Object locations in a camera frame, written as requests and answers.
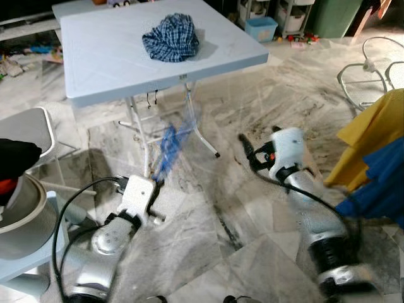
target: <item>green bin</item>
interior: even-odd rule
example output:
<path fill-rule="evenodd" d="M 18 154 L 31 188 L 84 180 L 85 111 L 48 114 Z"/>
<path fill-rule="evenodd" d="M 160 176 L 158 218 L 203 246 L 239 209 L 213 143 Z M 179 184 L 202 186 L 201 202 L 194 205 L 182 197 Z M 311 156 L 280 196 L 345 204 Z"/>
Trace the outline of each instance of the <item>green bin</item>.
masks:
<path fill-rule="evenodd" d="M 362 0 L 317 0 L 313 33 L 320 38 L 342 38 L 361 3 Z"/>

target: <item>yellow towel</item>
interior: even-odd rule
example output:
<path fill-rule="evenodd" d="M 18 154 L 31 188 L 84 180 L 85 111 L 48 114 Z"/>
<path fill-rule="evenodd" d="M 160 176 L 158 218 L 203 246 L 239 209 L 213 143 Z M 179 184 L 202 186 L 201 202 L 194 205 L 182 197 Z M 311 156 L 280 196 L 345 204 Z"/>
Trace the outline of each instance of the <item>yellow towel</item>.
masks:
<path fill-rule="evenodd" d="M 325 180 L 346 185 L 349 191 L 368 181 L 362 157 L 404 135 L 404 89 L 392 90 L 341 129 L 337 136 L 348 143 L 340 161 Z"/>

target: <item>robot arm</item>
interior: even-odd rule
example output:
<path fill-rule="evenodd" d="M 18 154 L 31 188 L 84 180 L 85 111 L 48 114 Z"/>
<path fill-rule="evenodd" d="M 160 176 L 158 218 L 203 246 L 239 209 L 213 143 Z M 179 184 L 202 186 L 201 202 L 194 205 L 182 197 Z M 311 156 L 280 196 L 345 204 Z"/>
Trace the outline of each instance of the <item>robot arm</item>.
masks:
<path fill-rule="evenodd" d="M 288 203 L 300 222 L 302 240 L 316 265 L 323 294 L 332 301 L 348 291 L 373 288 L 371 271 L 352 252 L 352 239 L 341 216 L 313 199 L 319 190 L 313 174 L 303 166 L 306 148 L 302 131 L 276 128 L 271 142 L 256 151 L 244 135 L 239 139 L 251 169 L 256 174 L 268 169 L 270 178 L 263 179 L 286 187 Z M 266 162 L 261 163 L 257 153 L 264 153 Z"/>
<path fill-rule="evenodd" d="M 137 230 L 149 219 L 149 209 L 160 186 L 138 175 L 123 179 L 118 216 L 111 214 L 91 241 L 91 257 L 82 267 L 69 303 L 104 303 L 113 286 L 117 265 Z"/>

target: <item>blue towel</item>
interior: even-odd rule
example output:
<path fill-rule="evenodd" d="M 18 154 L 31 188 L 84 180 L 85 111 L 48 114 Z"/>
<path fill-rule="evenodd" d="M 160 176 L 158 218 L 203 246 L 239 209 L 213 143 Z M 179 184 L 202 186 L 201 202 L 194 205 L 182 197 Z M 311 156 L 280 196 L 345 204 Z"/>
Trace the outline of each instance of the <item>blue towel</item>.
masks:
<path fill-rule="evenodd" d="M 191 16 L 176 13 L 168 15 L 142 36 L 150 58 L 164 62 L 182 62 L 198 52 L 199 41 Z"/>
<path fill-rule="evenodd" d="M 389 217 L 404 229 L 404 137 L 364 157 L 372 180 L 352 194 L 359 214 L 348 198 L 336 210 L 346 217 Z"/>

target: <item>metal table leg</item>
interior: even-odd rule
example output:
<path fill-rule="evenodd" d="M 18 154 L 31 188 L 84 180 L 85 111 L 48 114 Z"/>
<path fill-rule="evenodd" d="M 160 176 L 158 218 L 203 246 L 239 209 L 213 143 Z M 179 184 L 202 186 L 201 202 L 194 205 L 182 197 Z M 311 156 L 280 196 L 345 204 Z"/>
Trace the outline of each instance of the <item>metal table leg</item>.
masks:
<path fill-rule="evenodd" d="M 198 123 L 196 121 L 196 117 L 195 117 L 195 110 L 194 110 L 194 106 L 193 106 L 193 101 L 192 101 L 192 97 L 195 94 L 195 87 L 196 85 L 193 83 L 191 88 L 188 88 L 188 86 L 185 84 L 185 89 L 187 91 L 187 96 L 185 99 L 186 102 L 186 107 L 188 107 L 189 109 L 189 113 L 191 115 L 191 119 L 193 120 L 193 126 L 194 126 L 194 132 L 196 133 L 196 135 L 199 137 L 199 139 L 202 141 L 203 144 L 206 145 L 207 148 L 209 148 L 214 154 L 215 156 L 218 158 L 220 157 L 220 154 L 217 152 L 216 148 L 214 148 L 201 134 L 201 132 L 198 129 Z"/>
<path fill-rule="evenodd" d="M 194 110 L 194 105 L 193 105 L 193 97 L 195 94 L 195 82 L 191 83 L 190 88 L 185 84 L 185 89 L 186 89 L 186 97 L 185 97 L 185 106 L 189 110 L 189 113 L 191 115 L 191 119 L 193 120 L 193 131 L 196 133 L 198 138 L 202 141 L 203 144 L 206 145 L 209 150 L 211 150 L 215 156 L 218 158 L 220 157 L 220 154 L 217 152 L 217 150 L 202 136 L 201 132 L 198 129 L 198 124 L 196 120 L 196 115 L 195 115 L 195 110 Z M 134 101 L 133 97 L 125 98 L 126 102 L 126 109 L 127 109 L 127 114 L 130 122 L 124 122 L 124 121 L 119 121 L 119 125 L 125 126 L 126 128 L 129 128 L 133 131 L 139 132 L 140 137 L 143 143 L 143 147 L 145 149 L 145 166 L 144 166 L 144 176 L 147 178 L 150 175 L 150 165 L 149 165 L 149 147 L 148 144 L 160 141 L 161 138 L 153 138 L 152 140 L 147 140 L 146 134 L 143 130 L 142 126 L 142 121 L 151 119 L 152 117 L 147 117 L 141 119 L 138 113 L 138 108 L 136 106 L 136 102 Z M 168 112 L 164 112 L 160 114 L 159 116 L 164 116 Z"/>
<path fill-rule="evenodd" d="M 130 119 L 130 122 L 128 123 L 128 122 L 124 122 L 124 121 L 119 121 L 119 124 L 129 128 L 129 129 L 132 129 L 134 131 L 139 131 L 140 138 L 143 143 L 143 148 L 145 149 L 145 166 L 143 168 L 143 175 L 146 178 L 149 178 L 149 175 L 150 175 L 149 146 L 148 146 L 148 142 L 147 142 L 147 139 L 145 136 L 145 132 L 143 130 L 143 126 L 141 125 L 141 119 L 139 118 L 138 108 L 136 106 L 136 102 L 134 101 L 133 97 L 125 98 L 125 102 L 126 102 L 126 109 L 127 109 L 127 114 L 128 114 L 128 118 Z M 135 123 L 138 125 L 139 130 L 137 130 L 134 127 Z"/>

